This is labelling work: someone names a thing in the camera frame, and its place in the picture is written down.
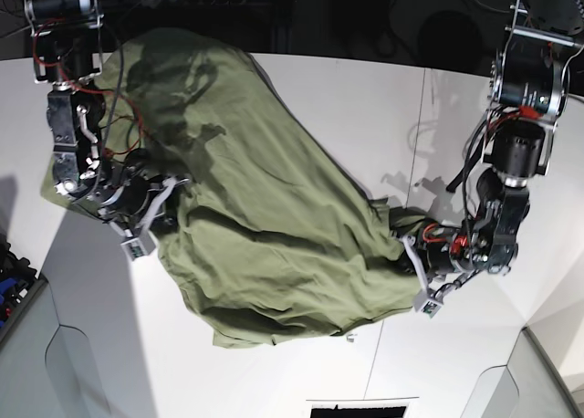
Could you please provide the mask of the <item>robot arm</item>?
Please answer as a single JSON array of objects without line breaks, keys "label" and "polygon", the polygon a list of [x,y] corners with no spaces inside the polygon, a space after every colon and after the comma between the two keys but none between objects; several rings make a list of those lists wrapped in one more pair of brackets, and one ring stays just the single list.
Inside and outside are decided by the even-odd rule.
[{"label": "robot arm", "polygon": [[138,108],[122,93],[125,67],[111,89],[104,70],[100,0],[24,0],[36,82],[48,83],[56,193],[90,216],[134,237],[177,225],[176,189],[185,179],[146,149]]},{"label": "robot arm", "polygon": [[449,193],[468,195],[478,163],[478,206],[458,226],[432,223],[402,238],[421,284],[441,303],[482,272],[504,274],[518,253],[530,209],[528,182],[548,172],[558,120],[568,101],[570,63],[583,51],[583,0],[516,0],[491,68],[489,106]]}]

